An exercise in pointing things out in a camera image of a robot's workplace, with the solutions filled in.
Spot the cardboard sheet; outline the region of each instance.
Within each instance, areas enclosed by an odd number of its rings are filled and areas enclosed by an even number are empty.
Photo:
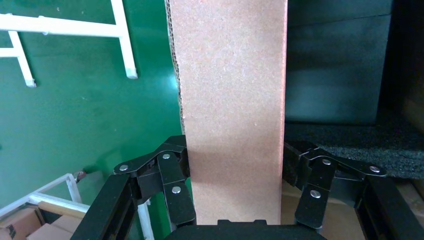
[[[198,224],[279,224],[286,0],[169,0]]]

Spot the corrugated cardboard edge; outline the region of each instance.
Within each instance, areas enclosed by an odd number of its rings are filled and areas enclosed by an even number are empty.
[[[184,120],[183,120],[184,119],[183,105],[181,103],[182,99],[181,99],[180,69],[178,67],[177,56],[175,54],[174,32],[173,32],[173,25],[172,25],[172,19],[171,19],[171,5],[169,0],[165,0],[165,9],[166,9],[166,22],[168,25],[169,48],[171,51],[172,65],[173,65],[173,70],[175,74],[176,85],[178,87],[179,119],[181,122],[182,134],[185,134],[186,131],[185,131]]]

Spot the black metal linkage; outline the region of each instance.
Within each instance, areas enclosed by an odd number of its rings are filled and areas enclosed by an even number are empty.
[[[125,239],[137,210],[136,186],[128,174],[109,176],[71,240]]]
[[[337,164],[337,161],[326,157],[314,162],[294,213],[297,223],[317,230],[323,226],[324,213]]]
[[[196,224],[196,211],[183,175],[184,164],[170,151],[157,156],[171,231]]]
[[[367,176],[356,213],[368,240],[422,240],[424,229],[390,178]]]

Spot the white metal bar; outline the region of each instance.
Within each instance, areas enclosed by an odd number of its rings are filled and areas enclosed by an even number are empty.
[[[0,30],[113,38],[122,35],[122,31],[114,24],[11,14],[0,14]]]
[[[75,178],[73,175],[70,174],[66,178],[66,184],[67,188],[69,190],[70,198],[72,199],[72,202],[76,203],[83,203],[83,200],[81,199],[80,191],[78,190],[77,182],[75,181]]]
[[[25,56],[24,49],[22,48],[21,40],[19,39],[18,32],[8,31],[9,37],[13,45],[13,50],[16,52],[17,61],[19,62],[20,70],[22,71],[25,84],[30,88],[37,87],[36,81],[31,74],[30,66],[28,65],[27,57]]]
[[[119,43],[122,51],[123,64],[125,65],[126,76],[129,79],[137,79],[139,76],[137,75],[136,64],[134,63],[133,50],[131,48],[130,34],[128,32],[124,5],[122,0],[111,0],[111,3],[116,26],[121,30]]]
[[[17,58],[18,52],[13,48],[0,48],[0,58]]]
[[[150,222],[148,202],[138,205],[138,217],[140,218],[141,230],[145,240],[155,240],[153,236],[152,223]]]
[[[0,31],[9,31],[9,34],[13,32],[16,33],[16,31],[18,31],[43,33],[44,35],[52,34],[119,38],[126,76],[129,79],[137,79],[138,74],[136,64],[134,62],[124,5],[122,0],[111,0],[111,4],[116,24],[76,21],[44,16],[29,17],[0,14]],[[22,45],[20,41],[18,43],[20,47],[18,47],[17,50],[20,51],[20,49],[22,49]],[[26,85],[29,87],[36,87],[34,79],[31,76],[25,54],[23,54],[23,50],[22,53],[19,52],[18,60]]]
[[[34,192],[33,194],[31,194],[28,198],[28,202],[35,205],[38,205],[40,202],[45,202],[67,209],[75,210],[81,213],[86,213],[90,208],[90,206],[86,204],[69,201],[63,198],[50,196],[39,192]]]
[[[27,202],[29,201],[29,199],[30,199],[30,196],[31,196],[31,195],[33,195],[34,193],[40,193],[40,192],[44,192],[44,191],[47,191],[47,190],[49,190],[49,189],[52,189],[52,188],[54,188],[55,186],[59,185],[60,183],[65,182],[65,181],[67,180],[67,178],[69,178],[69,177],[73,178],[74,176],[73,176],[72,174],[70,174],[70,173],[67,173],[67,174],[65,174],[65,175],[63,175],[63,176],[61,176],[61,177],[59,177],[59,178],[55,179],[54,181],[51,181],[51,182],[49,182],[48,184],[46,184],[46,185],[44,185],[44,186],[40,187],[39,189],[37,189],[37,190],[35,190],[35,191],[31,192],[30,194],[28,194],[28,195],[26,195],[26,196],[24,196],[24,197],[21,197],[20,199],[18,199],[18,200],[16,200],[16,201],[12,202],[11,204],[9,204],[9,205],[7,205],[7,206],[3,207],[2,209],[0,209],[0,218],[1,218],[2,216],[6,215],[7,213],[9,213],[10,211],[12,211],[12,210],[14,210],[14,209],[18,208],[18,207],[19,207],[19,206],[21,206],[22,204],[27,203]]]

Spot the white metal rack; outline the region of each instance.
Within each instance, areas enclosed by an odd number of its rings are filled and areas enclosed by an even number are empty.
[[[8,31],[10,40],[13,44],[13,47],[0,48],[0,58],[17,58],[26,85],[30,88],[35,88],[37,85],[31,74],[17,32],[42,33],[44,35],[119,38],[126,76],[129,79],[137,79],[137,69],[134,62],[133,50],[131,48],[124,5],[122,0],[111,0],[111,3],[116,24],[76,21],[44,16],[17,16],[10,13],[0,14],[0,31]]]

